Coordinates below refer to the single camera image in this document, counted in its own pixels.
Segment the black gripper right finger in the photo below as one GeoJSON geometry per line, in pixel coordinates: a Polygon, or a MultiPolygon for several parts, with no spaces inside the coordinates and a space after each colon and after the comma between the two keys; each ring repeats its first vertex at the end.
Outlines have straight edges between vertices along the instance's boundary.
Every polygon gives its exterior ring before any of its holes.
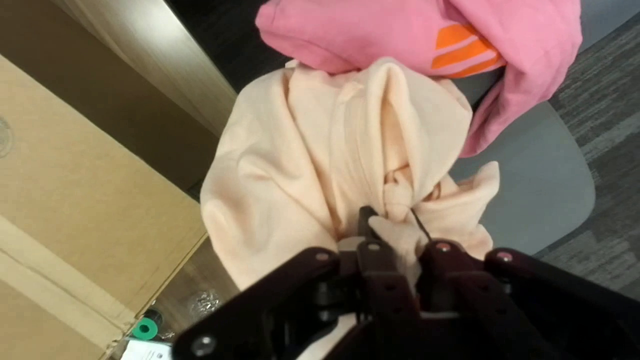
{"type": "Polygon", "coordinates": [[[420,232],[426,237],[417,253],[417,281],[414,285],[415,304],[422,314],[476,314],[478,308],[465,294],[464,279],[484,271],[484,261],[473,259],[460,243],[431,237],[426,224],[414,215],[420,232]]]}

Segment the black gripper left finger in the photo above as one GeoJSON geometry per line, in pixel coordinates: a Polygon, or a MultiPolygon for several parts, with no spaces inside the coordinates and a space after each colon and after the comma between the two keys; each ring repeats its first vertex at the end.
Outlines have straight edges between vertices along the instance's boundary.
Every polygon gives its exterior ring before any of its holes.
{"type": "Polygon", "coordinates": [[[395,266],[394,249],[369,227],[375,216],[371,206],[357,211],[356,247],[357,271],[363,285],[365,311],[375,321],[415,318],[417,307],[406,276],[395,266]]]}

